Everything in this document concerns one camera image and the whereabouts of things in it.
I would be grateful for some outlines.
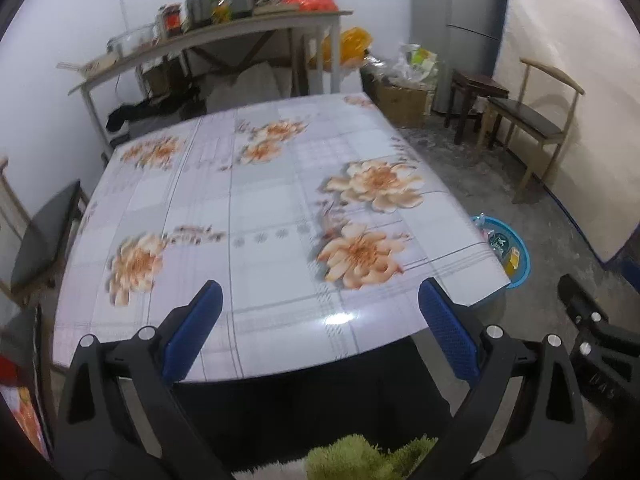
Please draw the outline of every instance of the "plaid pattern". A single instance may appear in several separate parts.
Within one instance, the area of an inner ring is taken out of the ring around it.
[[[240,164],[252,128],[277,120],[306,130],[271,162]],[[170,168],[135,168],[119,147],[92,196],[60,293],[54,361],[69,365],[86,333],[100,341],[131,337],[187,304],[208,279],[224,291],[223,313],[187,380],[216,381],[274,374],[364,352],[426,327],[417,303],[422,280],[434,276],[455,303],[472,305],[509,283],[491,249],[446,186],[376,108],[331,94],[212,114],[154,132],[174,136]],[[394,213],[370,203],[344,207],[351,222],[401,236],[404,273],[381,285],[346,290],[327,283],[316,261],[324,244],[323,191],[350,161],[409,160],[425,186],[424,201]],[[150,292],[127,306],[110,301],[111,260],[127,237],[211,226],[219,241],[168,245]],[[335,314],[342,324],[327,324]]]

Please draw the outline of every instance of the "white wall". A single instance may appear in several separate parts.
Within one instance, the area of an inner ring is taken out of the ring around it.
[[[153,21],[158,7],[183,0],[124,0],[131,28]],[[336,0],[353,9],[343,28],[366,28],[374,48],[392,56],[409,37],[410,0]],[[98,140],[78,93],[79,75],[59,61],[85,62],[124,31],[119,0],[26,0],[0,41],[0,153],[9,156],[9,181],[31,213],[69,181],[91,192],[102,174]],[[140,95],[130,75],[121,78],[124,100]],[[118,106],[114,82],[93,93],[106,120]]]
[[[513,98],[521,56],[557,66],[586,91],[548,185],[609,260],[640,220],[640,34],[619,0],[510,0],[495,78]],[[535,72],[524,101],[564,124],[572,90]],[[520,134],[510,147],[529,160],[533,144]]]

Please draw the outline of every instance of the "blue gripper pad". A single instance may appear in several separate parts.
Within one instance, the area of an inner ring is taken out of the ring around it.
[[[166,345],[162,366],[166,384],[177,383],[187,376],[222,312],[222,288],[213,280],[207,285],[196,295],[189,315]]]
[[[473,386],[480,377],[478,349],[439,291],[424,280],[418,305],[457,378]]]

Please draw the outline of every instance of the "yellow plastic bag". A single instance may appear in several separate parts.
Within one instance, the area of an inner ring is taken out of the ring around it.
[[[360,27],[345,30],[340,35],[340,68],[355,70],[364,62],[364,51],[371,45],[373,38]],[[310,62],[311,68],[316,67],[316,57]],[[322,40],[322,66],[326,72],[331,72],[331,39],[329,36]]]

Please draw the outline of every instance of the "floral tablecloth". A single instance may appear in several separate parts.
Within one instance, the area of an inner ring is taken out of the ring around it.
[[[509,283],[364,95],[237,108],[116,150],[69,257],[53,357],[157,326],[214,279],[223,312],[187,380],[309,367],[425,328],[428,276],[466,305]]]

